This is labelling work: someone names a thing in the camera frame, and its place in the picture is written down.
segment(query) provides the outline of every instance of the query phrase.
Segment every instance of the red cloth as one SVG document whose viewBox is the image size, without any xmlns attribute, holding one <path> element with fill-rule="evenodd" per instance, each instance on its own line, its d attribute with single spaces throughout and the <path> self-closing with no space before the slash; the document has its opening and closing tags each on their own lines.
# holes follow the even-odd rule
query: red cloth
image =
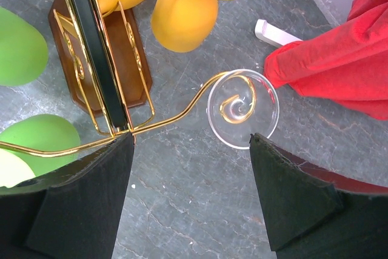
<svg viewBox="0 0 388 259">
<path fill-rule="evenodd" d="M 275 88 L 388 119 L 388 0 L 354 0 L 347 22 L 275 50 L 264 75 Z"/>
</svg>

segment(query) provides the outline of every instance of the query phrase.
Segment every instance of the wine glass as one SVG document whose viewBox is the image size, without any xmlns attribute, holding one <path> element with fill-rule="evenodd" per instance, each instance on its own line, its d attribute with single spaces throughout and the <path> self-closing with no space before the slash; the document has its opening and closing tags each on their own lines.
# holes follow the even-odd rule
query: wine glass
<svg viewBox="0 0 388 259">
<path fill-rule="evenodd" d="M 207 101 L 214 134 L 236 149 L 249 149 L 251 133 L 269 138 L 279 120 L 275 89 L 262 74 L 248 69 L 225 73 L 214 84 Z"/>
</svg>

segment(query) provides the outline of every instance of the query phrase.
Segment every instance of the brown wooden block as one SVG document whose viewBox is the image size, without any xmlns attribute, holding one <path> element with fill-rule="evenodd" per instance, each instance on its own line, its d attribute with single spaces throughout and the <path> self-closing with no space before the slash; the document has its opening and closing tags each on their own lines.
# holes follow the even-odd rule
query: brown wooden block
<svg viewBox="0 0 388 259">
<path fill-rule="evenodd" d="M 48 21 L 53 32 L 54 41 L 58 50 L 58 55 L 61 60 L 62 68 L 65 73 L 67 86 L 69 88 L 72 100 L 82 110 L 87 112 L 87 107 L 84 98 L 82 97 L 82 94 L 78 88 L 73 60 L 54 17 L 54 9 L 58 13 L 66 17 L 70 17 L 65 0 L 54 0 L 53 5 L 48 14 Z M 135 36 L 135 42 L 142 63 L 142 70 L 145 77 L 145 82 L 147 84 L 148 90 L 150 90 L 152 86 L 151 73 L 148 67 L 146 55 L 144 54 L 141 37 L 132 9 L 126 10 L 125 16 L 127 18 L 127 21 L 132 26 L 133 34 Z M 124 96 L 128 108 L 142 105 L 147 101 L 147 97 L 136 65 L 135 55 L 127 37 L 127 32 L 125 30 L 125 25 L 122 20 L 121 12 L 113 12 L 111 15 L 104 18 L 104 20 L 109 36 L 110 45 L 112 47 L 113 59 L 115 60 L 116 68 L 118 71 L 118 75 L 120 78 L 122 89 L 124 91 Z M 96 93 L 94 91 L 92 79 L 89 74 L 89 70 L 87 69 L 81 46 L 76 38 L 74 38 L 70 34 L 69 37 L 72 42 L 74 52 L 80 58 L 84 68 L 85 78 L 81 82 L 85 91 L 85 95 L 87 97 L 87 100 L 89 101 L 90 107 L 92 108 L 94 115 L 100 116 L 102 115 L 101 106 L 99 105 Z"/>
</svg>

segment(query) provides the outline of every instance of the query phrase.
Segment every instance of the white object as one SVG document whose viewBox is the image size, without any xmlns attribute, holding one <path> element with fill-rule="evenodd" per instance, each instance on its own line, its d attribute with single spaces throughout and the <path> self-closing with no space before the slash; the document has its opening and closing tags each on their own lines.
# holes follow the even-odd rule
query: white object
<svg viewBox="0 0 388 259">
<path fill-rule="evenodd" d="M 290 42 L 302 41 L 296 36 L 274 27 L 264 19 L 259 19 L 257 21 L 255 35 L 258 39 L 270 45 L 274 45 L 275 47 L 281 47 L 283 45 L 289 44 Z"/>
<path fill-rule="evenodd" d="M 0 149 L 0 187 L 13 187 L 35 177 L 30 166 L 18 156 Z"/>
</svg>

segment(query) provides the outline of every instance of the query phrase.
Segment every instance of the marble surface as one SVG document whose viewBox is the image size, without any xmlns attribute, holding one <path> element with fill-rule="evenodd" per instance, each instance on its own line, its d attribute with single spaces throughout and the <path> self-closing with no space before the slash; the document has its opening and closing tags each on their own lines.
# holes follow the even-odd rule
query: marble surface
<svg viewBox="0 0 388 259">
<path fill-rule="evenodd" d="M 25 86 L 0 87 L 0 130 L 28 116 L 54 113 L 71 121 L 83 142 L 95 140 L 90 118 L 69 97 L 47 13 L 53 0 L 0 0 L 46 38 L 50 59 Z M 313 0 L 235 0 L 219 3 L 212 34 L 190 53 L 163 49 L 150 29 L 156 0 L 135 8 L 153 76 L 157 120 L 181 110 L 202 83 L 220 71 L 262 72 L 274 50 L 255 38 L 258 18 L 309 39 L 330 29 Z M 388 123 L 322 99 L 277 90 L 281 114 L 271 140 L 335 172 L 388 186 Z M 124 258 L 276 258 L 270 251 L 247 151 L 217 140 L 206 120 L 206 97 L 184 120 L 138 137 L 133 171 L 113 253 Z M 135 122 L 149 109 L 131 110 Z"/>
</svg>

